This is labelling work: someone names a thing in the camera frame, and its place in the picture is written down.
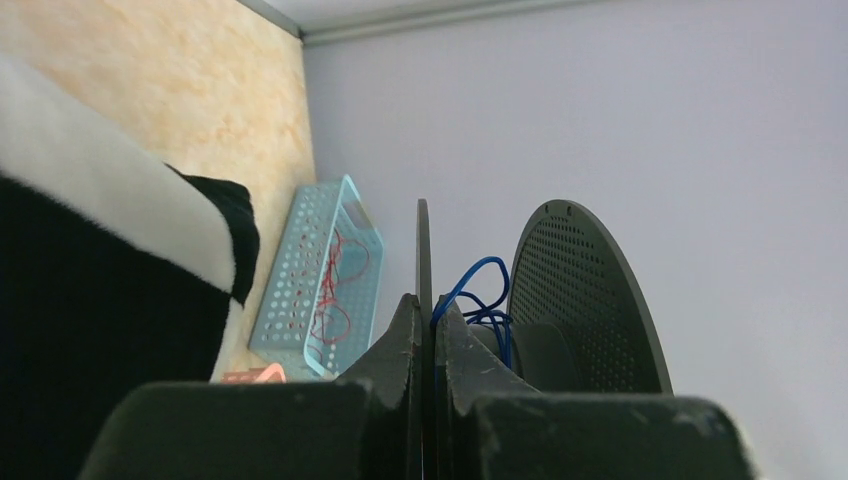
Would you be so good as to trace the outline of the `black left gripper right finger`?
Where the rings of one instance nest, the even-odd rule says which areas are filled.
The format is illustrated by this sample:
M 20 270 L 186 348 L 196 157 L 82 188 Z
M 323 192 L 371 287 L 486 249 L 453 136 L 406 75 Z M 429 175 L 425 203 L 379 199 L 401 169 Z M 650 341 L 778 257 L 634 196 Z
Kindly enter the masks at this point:
M 508 370 L 457 306 L 439 320 L 438 479 L 753 479 L 718 404 L 662 394 L 542 393 Z

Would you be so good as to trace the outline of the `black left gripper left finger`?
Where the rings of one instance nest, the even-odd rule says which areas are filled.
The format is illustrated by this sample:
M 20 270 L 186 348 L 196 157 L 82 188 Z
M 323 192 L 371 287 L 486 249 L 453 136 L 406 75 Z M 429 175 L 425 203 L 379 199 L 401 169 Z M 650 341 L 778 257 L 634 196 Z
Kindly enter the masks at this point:
M 418 299 L 330 382 L 152 383 L 102 428 L 84 479 L 418 479 Z

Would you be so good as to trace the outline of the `dark grey cable spool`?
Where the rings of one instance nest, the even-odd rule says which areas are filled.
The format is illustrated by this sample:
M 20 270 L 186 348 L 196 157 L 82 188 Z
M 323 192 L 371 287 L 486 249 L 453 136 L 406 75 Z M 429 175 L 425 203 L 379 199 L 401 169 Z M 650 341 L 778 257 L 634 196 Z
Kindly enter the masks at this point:
M 456 325 L 489 363 L 542 392 L 669 394 L 647 302 L 601 220 L 573 201 L 543 203 L 514 258 L 474 262 L 423 316 L 423 390 L 444 392 L 438 331 Z

